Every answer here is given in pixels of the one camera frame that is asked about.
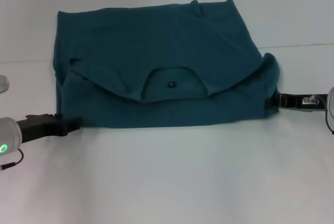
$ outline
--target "green indicator light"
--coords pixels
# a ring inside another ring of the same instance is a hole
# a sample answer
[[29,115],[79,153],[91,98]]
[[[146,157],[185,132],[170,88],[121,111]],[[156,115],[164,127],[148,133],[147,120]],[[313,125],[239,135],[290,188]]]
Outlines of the green indicator light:
[[6,144],[3,144],[1,147],[0,147],[0,152],[4,152],[7,150],[7,145]]

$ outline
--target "white table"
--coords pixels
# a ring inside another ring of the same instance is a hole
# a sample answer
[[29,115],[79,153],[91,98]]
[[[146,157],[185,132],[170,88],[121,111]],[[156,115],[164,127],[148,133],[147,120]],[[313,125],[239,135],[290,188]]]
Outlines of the white table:
[[[10,80],[0,116],[55,112],[58,10],[191,1],[0,0],[0,74]],[[234,1],[261,53],[276,56],[280,91],[334,86],[334,0]],[[309,46],[282,47],[294,45]],[[205,127],[85,128],[21,148],[23,162],[0,173],[0,223],[334,222],[334,137],[322,112],[281,110]]]

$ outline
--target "cable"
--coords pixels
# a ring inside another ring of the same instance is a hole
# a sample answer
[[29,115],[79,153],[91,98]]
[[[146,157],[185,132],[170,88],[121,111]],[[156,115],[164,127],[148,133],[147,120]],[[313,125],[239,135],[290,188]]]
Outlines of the cable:
[[334,135],[334,130],[330,127],[329,123],[328,123],[328,109],[327,109],[327,103],[326,101],[319,95],[314,95],[315,98],[321,100],[321,102],[325,105],[325,121],[326,121],[326,125],[328,127],[328,129],[332,132],[332,134]]
[[7,163],[7,164],[1,165],[0,166],[0,171],[3,171],[3,170],[6,170],[8,168],[11,168],[13,166],[16,166],[18,163],[20,163],[23,160],[23,158],[25,157],[25,155],[23,154],[23,152],[22,152],[22,150],[20,148],[18,150],[21,153],[21,159],[18,162],[11,162],[11,163]]

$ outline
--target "teal fabric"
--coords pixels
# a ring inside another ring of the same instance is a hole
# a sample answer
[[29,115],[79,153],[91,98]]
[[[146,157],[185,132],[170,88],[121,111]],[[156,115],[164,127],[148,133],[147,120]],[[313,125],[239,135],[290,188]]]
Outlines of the teal fabric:
[[84,126],[195,126],[266,118],[279,68],[232,0],[58,13],[57,111]]

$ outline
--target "folded shirt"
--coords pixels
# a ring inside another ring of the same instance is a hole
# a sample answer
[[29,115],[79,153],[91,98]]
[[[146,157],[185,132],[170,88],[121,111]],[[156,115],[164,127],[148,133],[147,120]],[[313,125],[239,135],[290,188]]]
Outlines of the folded shirt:
[[279,68],[232,0],[58,13],[57,112],[84,126],[194,126],[266,118]]

